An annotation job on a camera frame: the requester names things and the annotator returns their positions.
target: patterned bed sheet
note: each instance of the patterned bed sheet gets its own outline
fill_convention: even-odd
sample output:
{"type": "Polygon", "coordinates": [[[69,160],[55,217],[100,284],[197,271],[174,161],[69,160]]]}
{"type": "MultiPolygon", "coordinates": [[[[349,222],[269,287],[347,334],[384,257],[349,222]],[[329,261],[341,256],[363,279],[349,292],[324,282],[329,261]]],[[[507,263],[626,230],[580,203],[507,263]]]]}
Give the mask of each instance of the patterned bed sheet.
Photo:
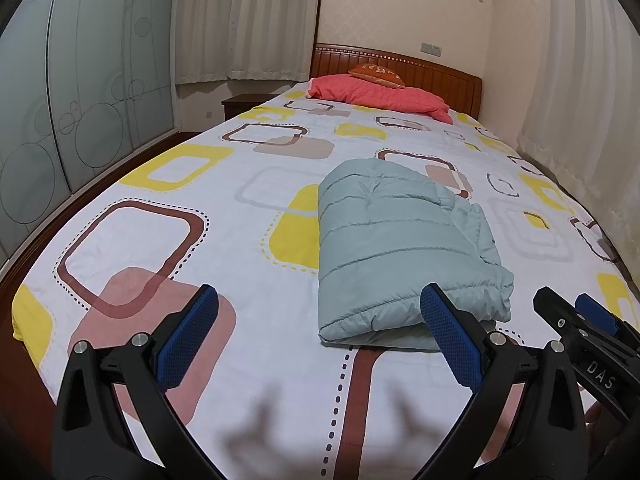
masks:
{"type": "MultiPolygon", "coordinates": [[[[71,219],[13,307],[56,399],[75,341],[122,344],[202,283],[220,314],[168,399],[229,477],[412,478],[470,391],[439,353],[328,348],[318,337],[318,184],[350,158],[392,160],[479,203],[515,275],[497,329],[543,346],[532,310],[550,286],[586,292],[634,326],[640,310],[598,225],[477,121],[304,98],[304,84],[129,173],[71,219]]],[[[142,453],[158,460],[123,388],[142,453]]]]}

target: folded blanket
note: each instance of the folded blanket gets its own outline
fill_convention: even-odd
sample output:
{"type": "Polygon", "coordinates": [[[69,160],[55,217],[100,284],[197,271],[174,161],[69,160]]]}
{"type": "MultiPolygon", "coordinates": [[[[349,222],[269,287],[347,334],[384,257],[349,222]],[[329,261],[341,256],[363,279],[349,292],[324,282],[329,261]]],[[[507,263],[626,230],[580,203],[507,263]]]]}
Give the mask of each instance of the folded blanket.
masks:
{"type": "Polygon", "coordinates": [[[348,160],[320,184],[318,218],[324,342],[437,349],[420,314],[431,282],[478,320],[510,319],[513,275],[482,208],[426,176],[348,160]]]}
{"type": "Polygon", "coordinates": [[[335,74],[311,79],[306,95],[351,105],[427,114],[437,121],[453,124],[448,114],[449,105],[441,97],[412,86],[388,88],[348,74],[335,74]]]}

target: wooden floor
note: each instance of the wooden floor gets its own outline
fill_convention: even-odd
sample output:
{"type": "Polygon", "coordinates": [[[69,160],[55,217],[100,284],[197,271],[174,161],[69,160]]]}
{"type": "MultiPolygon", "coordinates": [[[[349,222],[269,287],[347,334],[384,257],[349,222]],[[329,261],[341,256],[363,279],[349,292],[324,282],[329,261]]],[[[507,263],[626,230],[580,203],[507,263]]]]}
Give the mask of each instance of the wooden floor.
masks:
{"type": "Polygon", "coordinates": [[[73,215],[129,171],[197,134],[199,132],[177,132],[163,139],[78,196],[36,237],[0,283],[0,413],[26,449],[48,471],[51,469],[55,406],[26,348],[13,337],[11,304],[14,295],[44,247],[73,215]]]}

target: metal screw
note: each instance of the metal screw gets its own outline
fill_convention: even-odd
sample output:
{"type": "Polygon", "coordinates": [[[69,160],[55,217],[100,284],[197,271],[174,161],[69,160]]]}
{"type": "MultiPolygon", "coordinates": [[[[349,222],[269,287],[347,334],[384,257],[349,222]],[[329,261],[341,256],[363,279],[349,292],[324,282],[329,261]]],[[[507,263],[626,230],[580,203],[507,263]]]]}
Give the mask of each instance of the metal screw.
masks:
{"type": "Polygon", "coordinates": [[[83,354],[88,347],[89,347],[89,343],[87,343],[87,341],[78,341],[74,345],[74,352],[76,354],[83,354]]]}
{"type": "Polygon", "coordinates": [[[558,352],[559,354],[564,352],[564,345],[559,341],[552,341],[551,343],[549,343],[549,346],[551,346],[551,349],[554,352],[558,352]]]}
{"type": "Polygon", "coordinates": [[[131,344],[133,346],[144,346],[147,341],[149,341],[149,336],[144,332],[137,333],[131,338],[131,344]]]}
{"type": "Polygon", "coordinates": [[[489,341],[491,341],[494,345],[504,345],[507,342],[507,338],[500,332],[491,332],[489,336],[489,341]]]}

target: curtain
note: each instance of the curtain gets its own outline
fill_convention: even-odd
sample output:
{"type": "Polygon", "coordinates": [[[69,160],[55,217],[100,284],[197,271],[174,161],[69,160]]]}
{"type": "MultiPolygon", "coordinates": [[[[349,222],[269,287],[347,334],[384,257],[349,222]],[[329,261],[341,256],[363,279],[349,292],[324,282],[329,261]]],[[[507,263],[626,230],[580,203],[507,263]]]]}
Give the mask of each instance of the curtain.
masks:
{"type": "Polygon", "coordinates": [[[318,0],[177,0],[176,83],[308,79],[318,0]]]}
{"type": "Polygon", "coordinates": [[[520,149],[600,224],[640,283],[640,37],[617,0],[550,0],[520,149]]]}

